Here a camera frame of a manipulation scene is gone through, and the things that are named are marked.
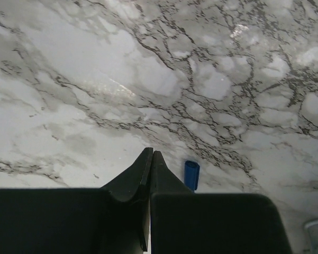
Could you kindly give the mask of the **blue marker cap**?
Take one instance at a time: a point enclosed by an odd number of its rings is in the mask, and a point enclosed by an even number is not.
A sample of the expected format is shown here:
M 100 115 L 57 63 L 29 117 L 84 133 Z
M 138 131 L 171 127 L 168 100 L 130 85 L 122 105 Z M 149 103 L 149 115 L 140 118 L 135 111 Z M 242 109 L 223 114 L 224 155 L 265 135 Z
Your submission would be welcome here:
M 195 161 L 187 160 L 184 164 L 184 184 L 191 190 L 198 188 L 200 165 Z

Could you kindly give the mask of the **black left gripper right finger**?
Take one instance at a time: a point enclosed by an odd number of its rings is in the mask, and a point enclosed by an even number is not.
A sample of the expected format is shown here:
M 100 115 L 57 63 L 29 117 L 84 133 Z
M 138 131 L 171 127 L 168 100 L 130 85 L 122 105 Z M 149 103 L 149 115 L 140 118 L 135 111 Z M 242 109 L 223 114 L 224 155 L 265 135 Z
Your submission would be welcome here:
M 274 203 L 245 193 L 195 194 L 167 167 L 151 166 L 152 253 L 291 253 Z

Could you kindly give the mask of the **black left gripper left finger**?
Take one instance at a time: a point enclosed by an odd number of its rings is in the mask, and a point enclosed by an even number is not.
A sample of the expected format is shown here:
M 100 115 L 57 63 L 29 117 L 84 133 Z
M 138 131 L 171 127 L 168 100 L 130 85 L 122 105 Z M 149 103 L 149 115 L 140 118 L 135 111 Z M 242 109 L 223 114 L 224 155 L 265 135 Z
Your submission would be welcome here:
M 153 149 L 100 188 L 0 189 L 0 253 L 144 253 Z

